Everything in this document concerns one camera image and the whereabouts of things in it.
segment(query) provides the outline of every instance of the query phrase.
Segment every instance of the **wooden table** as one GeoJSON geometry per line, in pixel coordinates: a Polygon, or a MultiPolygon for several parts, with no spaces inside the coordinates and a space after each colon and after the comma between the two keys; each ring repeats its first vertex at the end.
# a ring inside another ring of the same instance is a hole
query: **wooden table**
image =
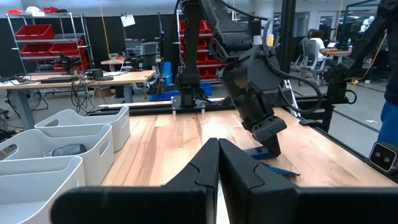
{"type": "MultiPolygon", "coordinates": [[[[114,76],[111,81],[89,82],[88,86],[116,86],[123,85],[124,87],[124,100],[132,102],[131,84],[147,82],[148,79],[155,75],[155,71],[147,70],[143,72],[128,72],[122,75],[114,76]]],[[[25,129],[34,128],[35,121],[30,109],[29,102],[26,98],[27,90],[39,90],[44,88],[64,88],[71,87],[71,83],[48,83],[41,84],[40,81],[52,77],[64,77],[64,75],[32,75],[25,77],[28,80],[35,81],[25,85],[0,85],[0,90],[12,90],[12,94],[16,96],[16,107],[21,116],[22,124],[25,129]]]]}
{"type": "Polygon", "coordinates": [[[338,51],[329,51],[328,55],[332,55],[335,57],[338,57],[337,62],[340,63],[343,59],[343,57],[347,57],[351,54],[350,51],[348,50],[338,50],[338,51]]]}
{"type": "MultiPolygon", "coordinates": [[[[288,112],[277,108],[275,113],[288,128],[278,134],[282,154],[266,162],[301,173],[292,182],[299,186],[397,187],[324,135],[301,126],[288,112]]],[[[260,146],[243,129],[237,111],[132,116],[130,131],[130,138],[115,153],[115,162],[102,185],[165,184],[209,138],[226,138],[242,149],[260,146]]]]}
{"type": "MultiPolygon", "coordinates": [[[[162,62],[162,59],[157,58],[156,63],[160,63],[160,62],[162,62]]],[[[105,60],[105,61],[101,62],[102,65],[110,65],[112,70],[114,70],[115,65],[122,65],[124,63],[128,64],[128,63],[130,63],[130,61],[125,61],[124,58],[121,58],[121,59],[112,59],[112,60],[109,59],[109,60],[105,60]]]]}

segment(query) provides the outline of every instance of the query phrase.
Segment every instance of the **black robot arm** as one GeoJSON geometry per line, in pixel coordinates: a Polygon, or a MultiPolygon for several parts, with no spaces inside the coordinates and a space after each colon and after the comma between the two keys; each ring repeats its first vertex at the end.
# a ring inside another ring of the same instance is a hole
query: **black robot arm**
{"type": "Polygon", "coordinates": [[[358,77],[364,58],[384,35],[388,26],[398,18],[398,0],[382,0],[377,9],[377,16],[368,27],[361,40],[349,57],[343,59],[334,69],[330,69],[325,78],[329,81],[326,95],[333,99],[345,98],[347,82],[358,77]]]}
{"type": "Polygon", "coordinates": [[[242,125],[267,148],[269,154],[278,156],[277,133],[285,129],[286,124],[274,116],[272,107],[287,106],[292,101],[292,94],[290,89],[280,87],[284,78],[275,72],[279,69],[275,52],[267,45],[253,45],[251,37],[231,20],[218,0],[183,0],[181,8],[187,24],[185,70],[178,78],[181,106],[196,104],[195,92],[199,91],[200,85],[197,46],[203,13],[213,31],[210,51],[217,60],[229,62],[218,70],[217,77],[239,111],[242,125]]]}

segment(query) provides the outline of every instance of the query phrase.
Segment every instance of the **white shirt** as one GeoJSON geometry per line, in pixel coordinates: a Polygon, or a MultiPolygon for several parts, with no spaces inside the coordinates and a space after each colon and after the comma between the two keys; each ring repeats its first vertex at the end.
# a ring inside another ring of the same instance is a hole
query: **white shirt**
{"type": "Polygon", "coordinates": [[[321,49],[325,48],[325,45],[323,44],[323,41],[321,40],[321,38],[311,38],[311,40],[315,40],[317,42],[318,45],[318,61],[323,61],[324,56],[323,54],[320,52],[321,49]]]}

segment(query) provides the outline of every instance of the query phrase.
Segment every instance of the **laptop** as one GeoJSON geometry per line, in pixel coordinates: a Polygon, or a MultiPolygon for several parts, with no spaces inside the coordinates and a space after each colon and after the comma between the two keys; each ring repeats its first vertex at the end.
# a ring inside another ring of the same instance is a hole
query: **laptop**
{"type": "Polygon", "coordinates": [[[337,48],[339,42],[330,42],[327,48],[337,48]]]}

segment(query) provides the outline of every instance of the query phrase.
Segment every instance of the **white plastic bin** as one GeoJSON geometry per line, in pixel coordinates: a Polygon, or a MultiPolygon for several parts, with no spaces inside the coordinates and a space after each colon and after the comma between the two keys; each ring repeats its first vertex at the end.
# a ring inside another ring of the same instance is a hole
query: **white plastic bin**
{"type": "Polygon", "coordinates": [[[32,158],[56,160],[59,157],[72,159],[75,156],[80,156],[84,163],[85,182],[90,186],[98,186],[102,182],[114,161],[112,126],[110,124],[103,125],[101,131],[95,135],[64,138],[50,138],[39,130],[31,129],[0,143],[0,151],[12,145],[15,145],[17,149],[5,158],[5,161],[21,161],[32,158]],[[86,146],[87,152],[74,156],[43,157],[44,154],[69,144],[83,144],[86,146]]]}
{"type": "Polygon", "coordinates": [[[0,162],[0,223],[51,224],[59,195],[85,186],[83,159],[30,159],[0,162]]]}
{"type": "Polygon", "coordinates": [[[35,128],[55,138],[97,133],[104,124],[112,125],[113,148],[119,151],[130,136],[128,106],[123,106],[118,114],[104,116],[80,116],[73,110],[63,110],[37,123],[35,128]]]}

